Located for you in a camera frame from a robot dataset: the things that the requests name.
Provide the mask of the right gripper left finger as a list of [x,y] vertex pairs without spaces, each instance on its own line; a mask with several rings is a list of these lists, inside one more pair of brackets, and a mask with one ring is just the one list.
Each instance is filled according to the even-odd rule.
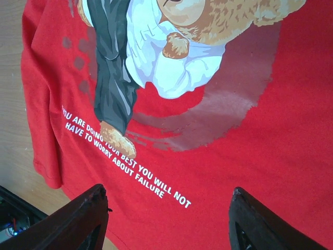
[[110,211],[104,186],[96,184],[1,249],[102,249]]

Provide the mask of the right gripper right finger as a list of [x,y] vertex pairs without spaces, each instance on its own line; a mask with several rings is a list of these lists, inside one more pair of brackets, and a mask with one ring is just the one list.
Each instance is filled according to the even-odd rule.
[[233,191],[228,216],[231,249],[325,249],[241,187]]

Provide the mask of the red kungfu bear t-shirt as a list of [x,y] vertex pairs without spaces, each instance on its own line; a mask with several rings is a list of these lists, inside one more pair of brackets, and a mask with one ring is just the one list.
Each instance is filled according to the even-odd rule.
[[332,249],[332,1],[307,1],[226,46],[210,82],[174,100],[139,89],[137,156],[102,141],[96,35],[74,1],[27,1],[21,74],[33,164],[75,198],[104,185],[119,249],[229,249],[240,186]]

